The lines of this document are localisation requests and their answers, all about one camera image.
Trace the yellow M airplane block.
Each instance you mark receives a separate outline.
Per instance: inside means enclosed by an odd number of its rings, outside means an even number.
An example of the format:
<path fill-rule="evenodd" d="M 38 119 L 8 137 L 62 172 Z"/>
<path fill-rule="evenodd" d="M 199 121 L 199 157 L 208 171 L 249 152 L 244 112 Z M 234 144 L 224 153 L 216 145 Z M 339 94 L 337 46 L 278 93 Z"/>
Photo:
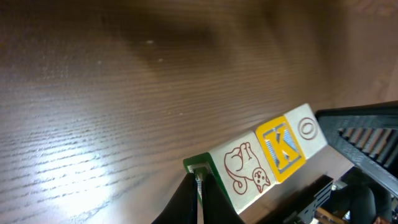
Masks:
<path fill-rule="evenodd" d="M 328 145 L 318 121 L 308 103 L 284 114 L 305 156 L 310 159 Z"/>

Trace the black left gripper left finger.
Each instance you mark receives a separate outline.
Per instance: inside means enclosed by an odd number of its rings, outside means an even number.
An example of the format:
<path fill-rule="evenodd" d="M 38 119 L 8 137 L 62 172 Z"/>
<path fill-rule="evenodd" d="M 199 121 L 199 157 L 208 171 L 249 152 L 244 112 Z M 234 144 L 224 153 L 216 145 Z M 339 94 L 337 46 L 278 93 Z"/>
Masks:
<path fill-rule="evenodd" d="M 188 173 L 152 224 L 197 224 L 198 185 L 195 175 Z"/>

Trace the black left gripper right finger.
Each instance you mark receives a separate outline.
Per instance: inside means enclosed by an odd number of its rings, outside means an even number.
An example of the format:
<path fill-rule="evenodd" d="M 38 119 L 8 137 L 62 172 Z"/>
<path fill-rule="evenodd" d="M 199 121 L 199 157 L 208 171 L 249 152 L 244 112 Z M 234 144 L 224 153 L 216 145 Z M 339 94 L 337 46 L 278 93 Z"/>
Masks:
<path fill-rule="evenodd" d="M 204 224 L 244 224 L 213 174 L 208 174 L 204 178 L 201 194 Z"/>

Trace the green Z cat block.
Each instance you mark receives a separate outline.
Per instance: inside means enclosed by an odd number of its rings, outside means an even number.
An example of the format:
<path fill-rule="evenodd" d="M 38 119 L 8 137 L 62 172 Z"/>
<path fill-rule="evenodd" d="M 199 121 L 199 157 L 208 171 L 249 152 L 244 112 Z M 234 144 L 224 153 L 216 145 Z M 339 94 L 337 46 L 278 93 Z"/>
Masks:
<path fill-rule="evenodd" d="M 186 158 L 183 164 L 187 172 L 198 172 L 197 182 L 205 174 L 213 174 L 238 214 L 277 183 L 253 131 Z"/>

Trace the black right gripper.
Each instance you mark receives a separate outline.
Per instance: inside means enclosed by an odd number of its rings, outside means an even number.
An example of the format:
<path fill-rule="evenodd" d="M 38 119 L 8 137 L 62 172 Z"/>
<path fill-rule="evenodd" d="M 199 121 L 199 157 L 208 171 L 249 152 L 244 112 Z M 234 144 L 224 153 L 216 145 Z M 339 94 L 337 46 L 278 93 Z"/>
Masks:
<path fill-rule="evenodd" d="M 374 184 L 397 195 L 397 102 L 321 110 L 314 113 L 329 146 Z M 261 223 L 308 223 L 333 195 L 323 175 Z"/>

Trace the yellow K block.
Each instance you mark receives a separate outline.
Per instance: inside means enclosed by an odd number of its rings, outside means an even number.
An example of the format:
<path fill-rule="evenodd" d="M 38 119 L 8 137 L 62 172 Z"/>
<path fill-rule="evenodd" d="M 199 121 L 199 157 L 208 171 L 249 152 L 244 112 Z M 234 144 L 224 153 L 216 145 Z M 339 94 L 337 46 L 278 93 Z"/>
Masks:
<path fill-rule="evenodd" d="M 302 148 L 285 116 L 259 125 L 255 134 L 278 183 L 284 182 L 306 163 Z"/>

